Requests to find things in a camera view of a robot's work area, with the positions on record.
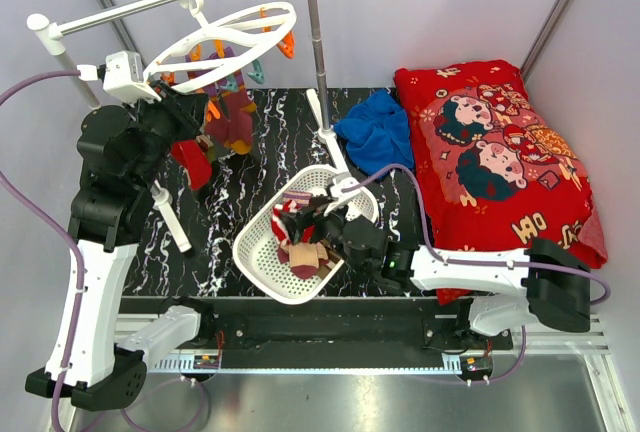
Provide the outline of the red white striped sock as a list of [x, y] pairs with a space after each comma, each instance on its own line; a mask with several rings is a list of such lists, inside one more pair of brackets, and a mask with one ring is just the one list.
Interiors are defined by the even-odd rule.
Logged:
[[174, 143], [171, 155], [185, 169], [192, 190], [201, 189], [211, 179], [211, 163], [195, 139]]

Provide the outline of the maroon beige sock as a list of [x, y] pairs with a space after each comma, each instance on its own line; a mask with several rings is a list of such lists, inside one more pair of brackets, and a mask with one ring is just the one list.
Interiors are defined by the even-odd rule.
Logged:
[[302, 280], [325, 278], [336, 265], [332, 251], [322, 242], [283, 245], [277, 250], [281, 264], [287, 265], [293, 275]]

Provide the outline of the purple striped sock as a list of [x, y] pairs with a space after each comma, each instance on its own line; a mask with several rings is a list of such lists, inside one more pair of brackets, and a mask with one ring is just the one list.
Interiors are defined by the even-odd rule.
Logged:
[[233, 74], [232, 88], [225, 89], [227, 85], [228, 81], [222, 79], [198, 90], [209, 97], [204, 132], [219, 145], [246, 155], [252, 148], [252, 115], [257, 106], [249, 98], [240, 70]]

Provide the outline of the red white santa sock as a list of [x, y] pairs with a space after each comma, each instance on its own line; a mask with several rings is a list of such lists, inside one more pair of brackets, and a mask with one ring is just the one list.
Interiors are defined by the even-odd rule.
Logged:
[[280, 246], [288, 246], [297, 240], [296, 214], [299, 210], [295, 200], [276, 204], [271, 213], [271, 229]]

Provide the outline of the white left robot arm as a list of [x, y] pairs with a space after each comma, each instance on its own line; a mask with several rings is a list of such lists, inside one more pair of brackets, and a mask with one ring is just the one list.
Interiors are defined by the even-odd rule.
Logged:
[[130, 406], [149, 369], [180, 346], [208, 346], [216, 334], [212, 306], [179, 298], [139, 332], [114, 339], [158, 171], [175, 143], [199, 134], [208, 102], [204, 93], [182, 94], [162, 81], [152, 87], [156, 101], [103, 106], [83, 120], [80, 189], [68, 226], [71, 255], [83, 261], [71, 267], [59, 343], [25, 383], [29, 393], [70, 398], [90, 412]]

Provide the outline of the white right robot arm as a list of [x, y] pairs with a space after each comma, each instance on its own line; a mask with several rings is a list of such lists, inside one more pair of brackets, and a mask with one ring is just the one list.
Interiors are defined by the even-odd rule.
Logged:
[[476, 348], [499, 333], [541, 324], [567, 333], [590, 329], [589, 267], [559, 245], [536, 238], [528, 248], [501, 252], [431, 249], [390, 240], [369, 219], [350, 219], [344, 206], [314, 197], [281, 221], [292, 243], [326, 245], [350, 267], [368, 273], [389, 294], [416, 289], [464, 289], [454, 336]]

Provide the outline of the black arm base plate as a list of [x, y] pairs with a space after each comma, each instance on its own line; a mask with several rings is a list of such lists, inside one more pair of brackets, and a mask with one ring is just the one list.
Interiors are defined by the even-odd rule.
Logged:
[[211, 300], [215, 331], [191, 348], [222, 350], [222, 367], [342, 370], [440, 368], [444, 352], [512, 352], [511, 333], [463, 336], [456, 305], [433, 298], [319, 298], [284, 305], [266, 298]]

